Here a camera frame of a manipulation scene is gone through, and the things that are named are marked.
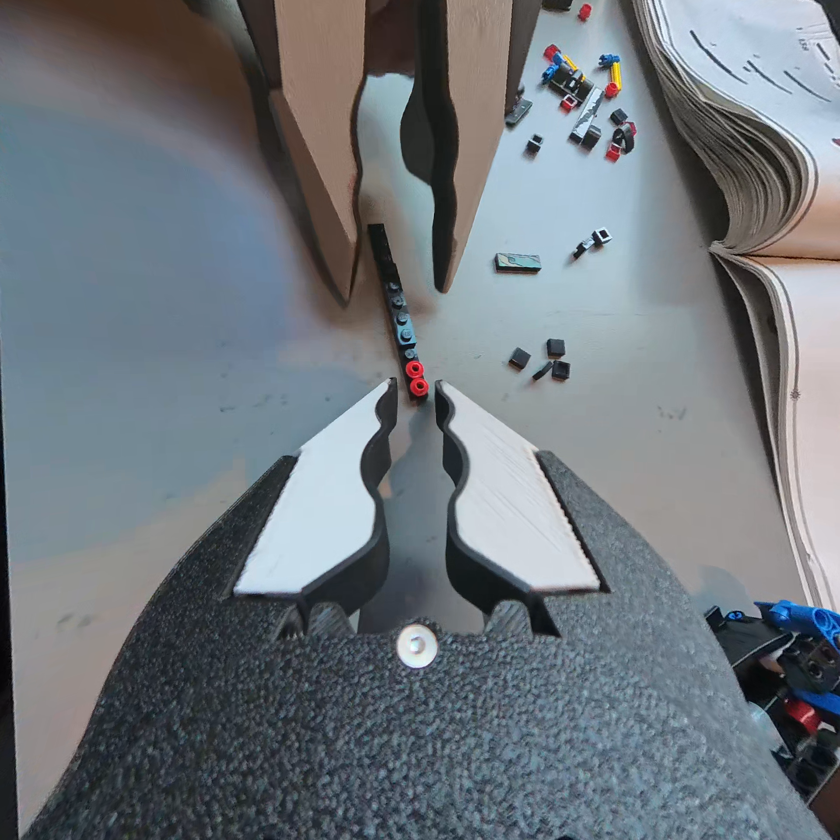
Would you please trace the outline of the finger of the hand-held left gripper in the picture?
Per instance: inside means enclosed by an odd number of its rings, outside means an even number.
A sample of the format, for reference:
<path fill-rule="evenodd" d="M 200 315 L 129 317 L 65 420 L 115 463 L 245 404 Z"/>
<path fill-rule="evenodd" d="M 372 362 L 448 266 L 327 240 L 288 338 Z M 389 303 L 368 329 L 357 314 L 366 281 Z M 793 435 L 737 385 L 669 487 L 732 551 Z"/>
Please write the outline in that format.
<path fill-rule="evenodd" d="M 434 199 L 435 288 L 451 288 L 505 122 L 513 2 L 415 2 L 414 84 L 401 123 L 406 168 Z"/>
<path fill-rule="evenodd" d="M 275 1 L 280 87 L 271 96 L 311 230 L 343 302 L 361 246 L 356 132 L 366 79 L 365 1 Z"/>

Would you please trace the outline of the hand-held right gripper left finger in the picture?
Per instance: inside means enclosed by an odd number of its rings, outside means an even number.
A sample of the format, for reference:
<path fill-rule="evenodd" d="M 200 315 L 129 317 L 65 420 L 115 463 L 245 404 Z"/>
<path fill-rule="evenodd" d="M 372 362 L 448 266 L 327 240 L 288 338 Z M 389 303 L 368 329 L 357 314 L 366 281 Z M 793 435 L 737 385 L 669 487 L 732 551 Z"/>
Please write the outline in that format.
<path fill-rule="evenodd" d="M 233 580 L 242 603 L 316 606 L 352 617 L 382 588 L 390 544 L 380 484 L 392 464 L 394 377 L 372 388 L 299 447 Z"/>

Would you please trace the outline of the long black studded toy plate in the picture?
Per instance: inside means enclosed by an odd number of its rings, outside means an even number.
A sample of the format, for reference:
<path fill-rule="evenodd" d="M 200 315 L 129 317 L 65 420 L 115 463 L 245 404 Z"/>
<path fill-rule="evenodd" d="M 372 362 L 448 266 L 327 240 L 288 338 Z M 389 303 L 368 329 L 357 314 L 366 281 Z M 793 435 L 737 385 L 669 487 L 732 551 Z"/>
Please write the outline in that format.
<path fill-rule="evenodd" d="M 408 361 L 412 359 L 420 361 L 417 352 L 417 334 L 407 306 L 403 283 L 392 255 L 385 226 L 383 224 L 368 224 L 367 234 L 385 304 L 385 320 L 391 331 L 400 374 L 409 398 L 415 403 L 421 403 L 427 399 L 428 395 L 421 400 L 414 398 L 409 391 L 411 380 L 405 373 L 405 365 Z"/>

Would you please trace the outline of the grey desk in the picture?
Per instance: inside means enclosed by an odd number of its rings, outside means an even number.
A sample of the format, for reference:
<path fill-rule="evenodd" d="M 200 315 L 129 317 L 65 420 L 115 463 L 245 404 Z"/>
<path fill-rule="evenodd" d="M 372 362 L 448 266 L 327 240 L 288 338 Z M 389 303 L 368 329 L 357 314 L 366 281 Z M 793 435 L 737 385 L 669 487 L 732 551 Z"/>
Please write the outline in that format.
<path fill-rule="evenodd" d="M 630 3 L 576 60 L 624 59 L 639 148 L 565 143 L 535 98 L 503 134 L 458 277 L 431 278 L 434 206 L 408 174 L 412 84 L 368 80 L 362 211 L 384 222 L 432 378 L 556 453 L 671 563 L 697 607 L 802 599 L 749 318 L 708 245 L 726 228 Z M 533 158 L 524 151 L 543 136 Z M 2 2 L 2 387 L 21 831 L 55 787 L 123 639 L 217 517 L 394 372 L 370 250 L 342 306 L 239 11 Z M 612 241 L 575 260 L 597 228 Z M 536 274 L 496 253 L 539 256 Z M 565 341 L 568 381 L 545 362 Z M 521 347 L 524 371 L 508 365 Z"/>

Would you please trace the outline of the open instruction booklet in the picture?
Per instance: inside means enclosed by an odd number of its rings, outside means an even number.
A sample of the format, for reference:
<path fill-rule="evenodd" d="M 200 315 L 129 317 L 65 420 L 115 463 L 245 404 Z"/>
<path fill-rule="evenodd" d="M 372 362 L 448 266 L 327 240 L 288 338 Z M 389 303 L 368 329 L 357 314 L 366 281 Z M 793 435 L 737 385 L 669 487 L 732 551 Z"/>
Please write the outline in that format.
<path fill-rule="evenodd" d="M 728 210 L 806 601 L 839 606 L 839 55 L 818 2 L 636 1 L 679 133 Z"/>

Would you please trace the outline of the cluster of small toy bricks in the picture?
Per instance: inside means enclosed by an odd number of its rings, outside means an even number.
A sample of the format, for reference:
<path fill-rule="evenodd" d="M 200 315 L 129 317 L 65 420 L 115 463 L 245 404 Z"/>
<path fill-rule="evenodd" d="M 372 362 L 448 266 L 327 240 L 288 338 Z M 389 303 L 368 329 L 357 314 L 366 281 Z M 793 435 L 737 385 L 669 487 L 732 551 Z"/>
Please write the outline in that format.
<path fill-rule="evenodd" d="M 565 63 L 571 66 L 574 70 L 581 70 L 583 75 L 588 80 L 593 82 L 594 87 L 604 90 L 604 99 L 600 108 L 595 115 L 592 126 L 587 131 L 583 144 L 578 145 L 569 141 L 585 153 L 592 152 L 600 142 L 605 143 L 604 157 L 610 163 L 618 162 L 622 157 L 632 153 L 636 145 L 637 126 L 633 120 L 630 120 L 628 114 L 622 108 L 614 108 L 607 115 L 607 128 L 610 130 L 606 133 L 600 126 L 598 118 L 605 106 L 615 103 L 615 99 L 623 90 L 623 74 L 621 59 L 617 54 L 602 54 L 597 61 L 596 69 L 601 73 L 599 77 L 586 76 L 582 68 L 580 68 L 568 55 L 566 55 L 558 46 L 550 45 L 543 53 L 547 61 L 546 67 L 542 70 L 540 77 L 540 85 L 554 92 L 560 98 L 559 110 L 566 114 L 574 115 L 574 123 L 570 129 L 570 134 L 574 127 L 576 120 L 581 114 L 581 106 L 585 99 L 578 99 L 575 96 L 564 95 L 561 91 L 556 91 L 549 84 L 549 79 L 554 73 L 552 69 L 554 65 Z"/>

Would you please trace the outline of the partly built toy car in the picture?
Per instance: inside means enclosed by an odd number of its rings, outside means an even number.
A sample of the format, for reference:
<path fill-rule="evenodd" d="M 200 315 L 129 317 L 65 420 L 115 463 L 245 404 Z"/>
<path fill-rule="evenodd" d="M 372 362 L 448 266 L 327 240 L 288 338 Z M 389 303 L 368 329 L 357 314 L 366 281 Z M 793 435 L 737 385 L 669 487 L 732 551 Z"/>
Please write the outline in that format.
<path fill-rule="evenodd" d="M 726 656 L 785 777 L 812 809 L 838 776 L 838 614 L 782 600 L 758 616 L 708 609 Z"/>

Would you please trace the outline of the long black smooth toy tile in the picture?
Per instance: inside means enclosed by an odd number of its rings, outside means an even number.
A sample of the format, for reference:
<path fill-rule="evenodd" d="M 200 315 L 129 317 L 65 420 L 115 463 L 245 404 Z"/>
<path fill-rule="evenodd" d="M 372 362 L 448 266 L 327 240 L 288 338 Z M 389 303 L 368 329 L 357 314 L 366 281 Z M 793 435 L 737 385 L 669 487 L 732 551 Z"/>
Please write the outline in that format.
<path fill-rule="evenodd" d="M 578 145 L 583 144 L 584 137 L 587 131 L 592 126 L 592 122 L 600 108 L 604 99 L 604 90 L 598 87 L 593 87 L 587 99 L 581 106 L 581 114 L 576 120 L 572 132 L 570 133 L 570 140 Z"/>

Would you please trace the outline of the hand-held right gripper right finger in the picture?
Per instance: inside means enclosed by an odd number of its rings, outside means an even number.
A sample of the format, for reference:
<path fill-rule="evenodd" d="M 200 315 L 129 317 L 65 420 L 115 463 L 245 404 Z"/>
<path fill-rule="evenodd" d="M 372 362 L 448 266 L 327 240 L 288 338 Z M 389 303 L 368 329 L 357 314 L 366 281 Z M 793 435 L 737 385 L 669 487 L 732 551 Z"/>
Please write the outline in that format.
<path fill-rule="evenodd" d="M 548 600 L 601 590 L 580 530 L 541 465 L 539 450 L 450 383 L 435 383 L 447 505 L 450 584 L 486 617 L 504 602 L 531 633 L 560 637 Z"/>

